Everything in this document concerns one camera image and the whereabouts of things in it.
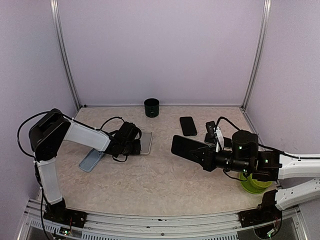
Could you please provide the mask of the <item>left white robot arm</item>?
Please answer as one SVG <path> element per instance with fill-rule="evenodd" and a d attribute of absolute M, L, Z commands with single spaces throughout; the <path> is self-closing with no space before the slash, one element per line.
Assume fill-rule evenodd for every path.
<path fill-rule="evenodd" d="M 112 156 L 128 157 L 141 152 L 143 132 L 134 123 L 123 121 L 119 129 L 107 132 L 103 128 L 89 126 L 53 108 L 38 114 L 40 120 L 29 130 L 29 140 L 40 183 L 46 201 L 52 205 L 49 212 L 63 223 L 70 218 L 70 211 L 61 202 L 56 161 L 67 145 L 78 145 L 86 149 Z"/>

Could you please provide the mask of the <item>clear phone case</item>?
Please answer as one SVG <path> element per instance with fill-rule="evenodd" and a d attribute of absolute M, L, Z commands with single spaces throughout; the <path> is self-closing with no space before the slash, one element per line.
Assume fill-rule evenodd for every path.
<path fill-rule="evenodd" d="M 140 150 L 137 151 L 138 155 L 149 155 L 151 152 L 153 133 L 151 131 L 143 131 L 140 135 L 137 134 L 135 140 L 139 140 Z"/>

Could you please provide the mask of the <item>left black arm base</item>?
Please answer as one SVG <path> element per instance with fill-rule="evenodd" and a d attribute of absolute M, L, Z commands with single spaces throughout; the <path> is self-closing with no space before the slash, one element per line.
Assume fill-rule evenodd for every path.
<path fill-rule="evenodd" d="M 66 208 L 65 200 L 62 198 L 62 201 L 55 204 L 46 203 L 43 218 L 54 223 L 83 229 L 87 215 L 84 211 Z"/>

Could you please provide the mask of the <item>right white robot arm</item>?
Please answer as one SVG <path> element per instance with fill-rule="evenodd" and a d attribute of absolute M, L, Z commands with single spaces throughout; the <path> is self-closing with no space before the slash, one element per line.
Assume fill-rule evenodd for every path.
<path fill-rule="evenodd" d="M 289 154 L 271 147 L 260 151 L 258 136 L 246 130 L 239 130 L 232 135 L 230 151 L 203 146 L 189 153 L 208 172 L 220 168 L 224 173 L 238 172 L 245 178 L 251 177 L 260 182 L 311 179 L 291 188 L 266 192 L 261 207 L 255 212 L 260 222 L 268 221 L 275 214 L 275 207 L 283 211 L 320 195 L 318 154 Z"/>

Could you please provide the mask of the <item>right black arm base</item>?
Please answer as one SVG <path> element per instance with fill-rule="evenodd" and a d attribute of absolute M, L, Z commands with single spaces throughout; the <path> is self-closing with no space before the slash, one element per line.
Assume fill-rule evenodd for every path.
<path fill-rule="evenodd" d="M 276 193 L 274 189 L 263 194 L 262 202 L 253 209 L 243 210 L 238 213 L 242 228 L 251 227 L 282 219 L 282 211 L 276 207 Z"/>

